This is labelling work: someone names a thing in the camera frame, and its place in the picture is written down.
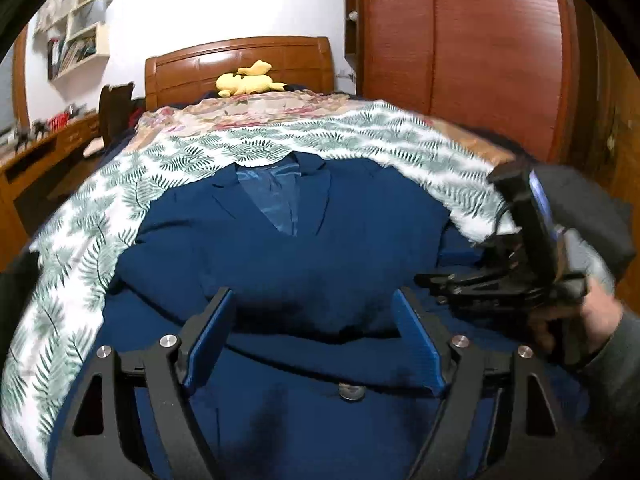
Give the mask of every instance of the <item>blue fabric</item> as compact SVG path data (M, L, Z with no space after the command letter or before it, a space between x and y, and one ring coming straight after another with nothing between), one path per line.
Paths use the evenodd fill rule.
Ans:
M482 257L482 249L469 243L453 225L445 229L440 241L438 266L472 266Z
M455 234L441 242L451 229L448 212L396 170L365 159L292 156L300 168L295 237L260 210L236 165L153 202L136 244L116 266L95 348L146 348L179 332L220 286L230 286L235 332L209 381L189 399L228 478L404 479L439 400L422 386L390 300L416 272L433 269L439 254L468 262L474 250L463 250ZM418 294L452 332L492 349L517 346ZM56 420L49 470L79 380ZM364 400L344 402L338 381L368 386ZM136 399L154 471L171 478L146 393ZM490 409L483 403L486 416L478 420L488 421ZM469 472L484 444L486 424L477 426Z
M298 179L300 165L291 155L271 166L237 168L236 176L244 192L286 235L298 234Z

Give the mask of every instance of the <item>hand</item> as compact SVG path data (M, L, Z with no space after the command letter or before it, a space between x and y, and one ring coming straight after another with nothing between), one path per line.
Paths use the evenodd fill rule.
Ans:
M590 353L600 350L618 328L622 319L622 304L607 294L598 280L589 278L589 292L582 305L558 304L542 306L532 311L529 327L536 342L551 353L556 346L554 337L549 333L548 322L555 319L582 318L587 334Z

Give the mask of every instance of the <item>white wall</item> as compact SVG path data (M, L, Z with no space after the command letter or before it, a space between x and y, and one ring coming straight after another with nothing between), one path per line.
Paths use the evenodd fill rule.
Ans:
M344 59L344 0L113 0L107 24L111 57L106 67L89 65L50 84L46 39L34 40L35 18L30 21L25 79L31 121L51 117L71 102L97 107L105 84L134 81L134 97L143 96L146 58L209 41L327 36L335 72L351 72ZM345 79L337 79L337 88L354 92Z

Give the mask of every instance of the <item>screw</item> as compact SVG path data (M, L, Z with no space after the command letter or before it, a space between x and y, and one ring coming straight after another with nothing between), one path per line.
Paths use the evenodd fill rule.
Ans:
M466 335L455 335L451 338L453 346L457 348L466 348L469 346L469 338Z
M160 346L162 348L171 348L178 342L178 338L173 334L163 335L160 338Z
M533 350L526 345L518 346L518 355L523 359L531 359L533 357Z
M344 400L360 400L367 389L364 386L352 386L351 384L338 383L338 393Z
M103 345L100 348L98 348L98 351L96 352L96 354L100 359L104 359L105 357L108 357L109 354L111 354L111 347L107 345Z

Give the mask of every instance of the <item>yellow plush toy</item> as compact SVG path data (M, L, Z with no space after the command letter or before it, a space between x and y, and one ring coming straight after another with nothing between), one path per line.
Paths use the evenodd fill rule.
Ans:
M264 61L256 61L250 68L240 68L238 73L223 74L216 80L216 88L220 97L232 95L259 94L269 90L284 90L284 83L274 83L266 73L271 65Z

